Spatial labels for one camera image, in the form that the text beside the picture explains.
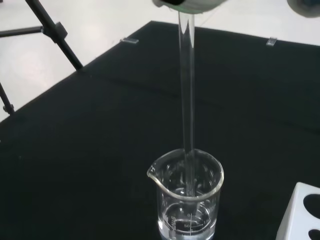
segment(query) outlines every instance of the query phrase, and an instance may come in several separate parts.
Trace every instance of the beaker rim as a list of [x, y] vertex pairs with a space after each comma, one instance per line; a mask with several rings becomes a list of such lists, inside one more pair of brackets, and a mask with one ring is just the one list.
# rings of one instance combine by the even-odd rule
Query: beaker rim
[[174, 153], [177, 153], [177, 152], [181, 152], [181, 151], [184, 151], [183, 148], [179, 148], [179, 149], [176, 149], [176, 150], [173, 150], [173, 151], [170, 151], [166, 154], [164, 154], [163, 156], [159, 157], [151, 166], [150, 168], [148, 169], [147, 171], [147, 176], [149, 178], [151, 178], [156, 184], [157, 186], [163, 191], [165, 192], [166, 194], [168, 194], [169, 196], [171, 196], [172, 198], [175, 198], [175, 199], [178, 199], [180, 201], [184, 201], [184, 202], [203, 202], [209, 198], [211, 198], [212, 196], [214, 196], [216, 193], [219, 192], [219, 190], [221, 189], [223, 183], [224, 183], [224, 180], [225, 180], [225, 172], [224, 172], [224, 169], [221, 165], [221, 163], [214, 157], [212, 156], [211, 154], [205, 152], [205, 151], [202, 151], [202, 150], [199, 150], [199, 149], [195, 149], [194, 151], [199, 153], [199, 154], [205, 154], [205, 155], [208, 155], [210, 157], [210, 159], [212, 159], [212, 161], [214, 161], [218, 167], [220, 168], [220, 174], [221, 174], [221, 177], [220, 177], [220, 180], [219, 182], [217, 183], [217, 185], [214, 187], [214, 189], [212, 189], [211, 191], [203, 194], [203, 195], [200, 195], [200, 196], [181, 196], [181, 195], [178, 195], [176, 193], [173, 193], [172, 191], [170, 191], [169, 189], [167, 189], [163, 184], [162, 182], [153, 174], [153, 166], [155, 163], [158, 163], [159, 161], [163, 160], [163, 161], [166, 161], [166, 158], [169, 156], [169, 155], [172, 155]]

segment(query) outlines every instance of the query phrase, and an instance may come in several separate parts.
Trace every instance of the white floor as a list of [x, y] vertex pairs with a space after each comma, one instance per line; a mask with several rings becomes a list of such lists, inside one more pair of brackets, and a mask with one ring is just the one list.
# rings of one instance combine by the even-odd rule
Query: white floor
[[[177, 12], [157, 8], [151, 0], [40, 1], [55, 22], [62, 22], [68, 32], [66, 41], [84, 65], [151, 20], [178, 20]], [[287, 0], [228, 0], [211, 12], [197, 15], [195, 23], [320, 45], [320, 18], [297, 15]], [[39, 25], [24, 0], [0, 3], [0, 31]], [[72, 72], [73, 66], [60, 49], [41, 33], [0, 38], [0, 82], [16, 110]], [[0, 121], [7, 116], [0, 109]]]

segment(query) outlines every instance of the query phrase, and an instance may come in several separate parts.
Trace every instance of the metal rod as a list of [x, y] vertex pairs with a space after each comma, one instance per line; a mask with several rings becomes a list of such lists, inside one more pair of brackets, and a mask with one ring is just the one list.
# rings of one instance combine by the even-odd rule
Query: metal rod
[[64, 55], [68, 58], [68, 60], [71, 62], [71, 64], [74, 66], [76, 70], [79, 70], [83, 68], [83, 65], [79, 61], [79, 59], [76, 57], [74, 52], [71, 50], [67, 42], [62, 39], [61, 37], [58, 37], [57, 30], [56, 30], [56, 24], [54, 21], [50, 18], [44, 7], [41, 5], [41, 3], [38, 0], [25, 0], [26, 3], [29, 5], [31, 10], [34, 12], [36, 17], [39, 19], [39, 21], [42, 23], [43, 27], [45, 29], [48, 29], [52, 33], [55, 33], [55, 38], [52, 39], [62, 50]]
[[3, 101], [3, 104], [4, 104], [4, 107], [5, 107], [5, 111], [8, 113], [8, 114], [13, 114], [15, 112], [13, 106], [11, 105], [7, 95], [6, 95], [6, 92], [4, 90], [4, 88], [2, 87], [1, 83], [0, 83], [0, 97]]
[[14, 29], [14, 30], [0, 31], [0, 38], [18, 36], [18, 35], [26, 35], [26, 34], [37, 34], [37, 33], [41, 33], [42, 29], [43, 29], [42, 26], [35, 26], [35, 27], [27, 27], [27, 28], [20, 28], [20, 29]]
[[195, 16], [193, 14], [179, 12], [179, 41], [186, 194], [188, 197], [194, 197]]

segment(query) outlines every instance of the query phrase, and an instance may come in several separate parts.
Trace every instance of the black metal stand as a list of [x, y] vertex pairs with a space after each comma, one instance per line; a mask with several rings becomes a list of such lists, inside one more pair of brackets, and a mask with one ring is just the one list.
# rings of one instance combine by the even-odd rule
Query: black metal stand
[[[60, 22], [58, 22], [57, 24], [53, 22], [53, 20], [50, 18], [50, 16], [48, 15], [44, 7], [41, 5], [39, 0], [25, 0], [25, 1], [29, 5], [33, 13], [36, 15], [36, 17], [39, 19], [42, 26], [0, 31], [0, 38], [25, 35], [25, 34], [43, 33], [49, 38], [51, 38], [52, 41], [59, 46], [59, 48], [63, 51], [64, 55], [68, 58], [68, 60], [71, 62], [71, 64], [74, 66], [76, 70], [81, 69], [83, 65], [81, 64], [79, 59], [76, 57], [74, 52], [71, 50], [71, 48], [65, 41], [65, 38], [68, 33], [65, 30], [64, 26]], [[8, 114], [10, 115], [13, 114], [14, 106], [10, 104], [9, 99], [3, 87], [1, 86], [1, 84], [0, 84], [0, 97], [4, 103], [3, 109]]]

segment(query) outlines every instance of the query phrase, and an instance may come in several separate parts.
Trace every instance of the measurement marking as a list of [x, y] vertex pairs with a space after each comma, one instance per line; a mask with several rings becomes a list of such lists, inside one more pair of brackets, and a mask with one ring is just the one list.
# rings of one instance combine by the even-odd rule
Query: measurement marking
[[190, 217], [190, 236], [191, 236], [191, 224], [192, 224], [192, 213], [191, 213], [191, 217]]

